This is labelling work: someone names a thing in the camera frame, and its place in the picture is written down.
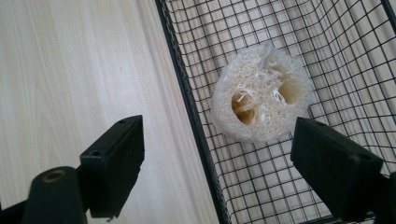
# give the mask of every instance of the loofah slice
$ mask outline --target loofah slice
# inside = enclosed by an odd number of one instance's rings
[[[273,140],[294,128],[312,95],[312,81],[297,60],[269,44],[251,47],[222,70],[213,122],[238,141]]]

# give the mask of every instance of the natural sponge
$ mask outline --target natural sponge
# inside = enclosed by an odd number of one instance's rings
[[[212,96],[215,125],[231,138],[264,142],[291,131],[308,108],[312,81],[268,43],[242,50],[223,68]]]

